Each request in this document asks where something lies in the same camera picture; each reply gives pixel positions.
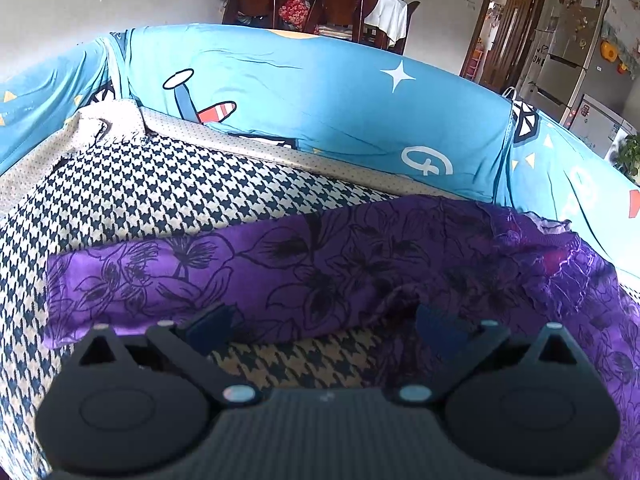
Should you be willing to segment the purple floral red-lined garment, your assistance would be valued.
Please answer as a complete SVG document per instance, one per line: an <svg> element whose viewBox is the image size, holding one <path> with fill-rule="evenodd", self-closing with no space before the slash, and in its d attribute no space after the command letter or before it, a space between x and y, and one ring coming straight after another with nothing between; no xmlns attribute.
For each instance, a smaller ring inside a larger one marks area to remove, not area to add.
<svg viewBox="0 0 640 480"><path fill-rule="evenodd" d="M427 376L445 363L421 347L420 304L473 323L496 320L522 336L559 322L620 411L608 471L639 474L639 308L614 266L565 222L404 196L52 255L46 293L43 340L52 349L96 323L141 334L218 304L232 307L232 336L243 344L382 324L392 339L376 382Z"/></svg>

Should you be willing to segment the blue cartoon print sofa backrest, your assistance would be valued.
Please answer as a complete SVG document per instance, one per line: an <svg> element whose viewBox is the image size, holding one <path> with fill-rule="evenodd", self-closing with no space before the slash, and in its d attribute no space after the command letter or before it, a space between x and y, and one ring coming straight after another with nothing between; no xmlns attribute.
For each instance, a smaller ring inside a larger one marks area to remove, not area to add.
<svg viewBox="0 0 640 480"><path fill-rule="evenodd" d="M639 286L638 188L536 107L434 66L284 30L112 32L2 82L2 168L99 96L568 221Z"/></svg>

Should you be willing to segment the silver refrigerator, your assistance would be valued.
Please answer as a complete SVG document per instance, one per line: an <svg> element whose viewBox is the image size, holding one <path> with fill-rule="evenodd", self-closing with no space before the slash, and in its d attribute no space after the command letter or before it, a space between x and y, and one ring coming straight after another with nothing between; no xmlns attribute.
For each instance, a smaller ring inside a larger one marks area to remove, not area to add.
<svg viewBox="0 0 640 480"><path fill-rule="evenodd" d="M622 114L632 87L620 62L602 52L601 30L608 0L558 0L542 35L538 60L529 66L521 98L566 124L588 94Z"/></svg>

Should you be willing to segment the houndstooth sofa seat cover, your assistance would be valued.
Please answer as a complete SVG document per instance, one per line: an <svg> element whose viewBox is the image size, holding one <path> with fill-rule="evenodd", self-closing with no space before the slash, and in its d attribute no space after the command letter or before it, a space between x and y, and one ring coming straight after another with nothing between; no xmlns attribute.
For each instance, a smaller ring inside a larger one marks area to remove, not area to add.
<svg viewBox="0 0 640 480"><path fill-rule="evenodd" d="M1 179L2 468L13 479L49 470L36 411L76 342L43 340L50 256L400 197L240 155L216 133L132 104L77 113ZM392 333L374 324L283 344L231 338L215 362L259 389L334 388L382 384L373 376Z"/></svg>

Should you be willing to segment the green potted plant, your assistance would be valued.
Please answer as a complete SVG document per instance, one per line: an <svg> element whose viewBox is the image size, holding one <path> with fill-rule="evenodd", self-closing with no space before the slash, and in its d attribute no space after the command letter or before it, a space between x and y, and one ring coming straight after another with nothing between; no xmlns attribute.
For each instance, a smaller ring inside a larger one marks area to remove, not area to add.
<svg viewBox="0 0 640 480"><path fill-rule="evenodd" d="M620 140L613 156L614 167L635 184L640 180L640 136L630 134Z"/></svg>

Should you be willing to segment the white clothed dining table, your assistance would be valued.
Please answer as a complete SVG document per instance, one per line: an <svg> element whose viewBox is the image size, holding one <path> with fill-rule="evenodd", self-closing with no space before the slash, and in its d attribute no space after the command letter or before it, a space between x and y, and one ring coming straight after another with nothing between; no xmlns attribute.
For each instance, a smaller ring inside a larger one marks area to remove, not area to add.
<svg viewBox="0 0 640 480"><path fill-rule="evenodd" d="M364 24L384 32L390 44L407 37L408 3L404 0L378 0Z"/></svg>

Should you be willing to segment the white chest freezer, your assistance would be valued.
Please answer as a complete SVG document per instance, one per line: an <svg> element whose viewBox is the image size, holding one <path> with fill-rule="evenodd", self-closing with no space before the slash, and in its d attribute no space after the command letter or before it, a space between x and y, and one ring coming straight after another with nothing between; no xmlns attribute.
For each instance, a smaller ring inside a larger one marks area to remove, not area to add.
<svg viewBox="0 0 640 480"><path fill-rule="evenodd" d="M588 94L570 113L567 129L607 162L614 162L626 137L637 133L630 122Z"/></svg>

